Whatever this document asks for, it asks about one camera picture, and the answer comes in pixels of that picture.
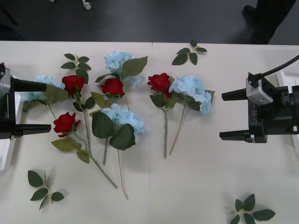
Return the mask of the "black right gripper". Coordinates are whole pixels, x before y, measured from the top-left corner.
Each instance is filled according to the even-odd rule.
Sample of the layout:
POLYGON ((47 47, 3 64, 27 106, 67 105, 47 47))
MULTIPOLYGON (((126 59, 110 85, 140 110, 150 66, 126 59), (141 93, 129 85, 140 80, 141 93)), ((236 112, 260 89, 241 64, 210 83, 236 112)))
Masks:
MULTIPOLYGON (((248 130, 220 132, 219 137, 228 141, 266 143, 269 135, 289 135, 292 133, 292 109, 288 87, 279 87, 279 95, 273 102, 257 106, 248 101, 248 130)), ((247 100, 246 89, 225 92, 224 101, 247 100)))

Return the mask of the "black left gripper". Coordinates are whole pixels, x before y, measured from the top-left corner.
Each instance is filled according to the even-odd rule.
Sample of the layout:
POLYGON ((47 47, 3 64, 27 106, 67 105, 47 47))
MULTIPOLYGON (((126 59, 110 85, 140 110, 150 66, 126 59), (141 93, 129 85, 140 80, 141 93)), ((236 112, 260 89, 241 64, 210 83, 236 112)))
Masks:
MULTIPOLYGON (((11 78, 11 85, 16 92, 46 91, 47 84, 11 78)), ((0 100, 0 139, 10 139, 14 134, 15 138, 24 135, 49 133, 51 125, 40 124, 18 124, 15 116, 14 92, 7 93, 0 100)))

